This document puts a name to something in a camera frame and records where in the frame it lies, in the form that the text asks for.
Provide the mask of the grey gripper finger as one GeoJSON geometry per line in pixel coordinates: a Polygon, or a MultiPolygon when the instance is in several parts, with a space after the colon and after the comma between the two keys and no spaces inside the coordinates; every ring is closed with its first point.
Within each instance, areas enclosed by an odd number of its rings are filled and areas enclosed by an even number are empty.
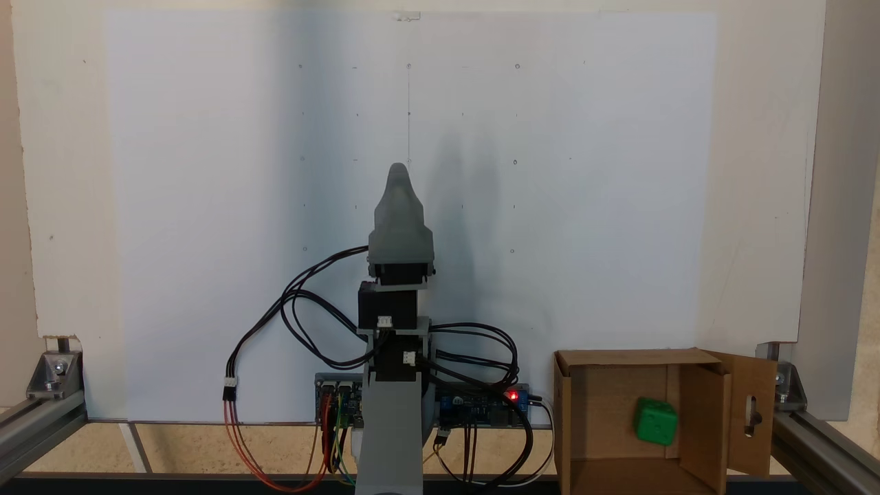
{"type": "Polygon", "coordinates": [[[374,231],[416,231],[425,228],[424,207],[415,194],[408,167],[394,163],[374,210],[374,231]]]}

